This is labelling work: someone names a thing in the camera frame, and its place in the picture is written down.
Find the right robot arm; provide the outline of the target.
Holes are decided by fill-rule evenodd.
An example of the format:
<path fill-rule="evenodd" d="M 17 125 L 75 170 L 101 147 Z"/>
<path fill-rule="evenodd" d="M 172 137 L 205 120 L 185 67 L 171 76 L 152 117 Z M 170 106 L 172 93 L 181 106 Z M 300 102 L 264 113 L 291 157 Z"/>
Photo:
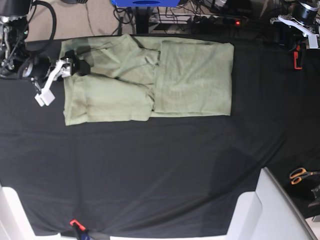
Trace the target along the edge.
<path fill-rule="evenodd" d="M 26 38 L 29 25 L 38 6 L 46 7 L 51 13 L 52 28 L 48 42 L 37 50 L 28 50 Z M 49 106 L 55 99 L 50 90 L 59 78 L 89 75 L 90 65 L 79 59 L 74 50 L 52 62 L 43 54 L 54 40 L 57 15 L 52 5 L 43 0 L 2 0 L 0 2 L 0 78 L 30 82 L 35 88 L 35 100 Z"/>

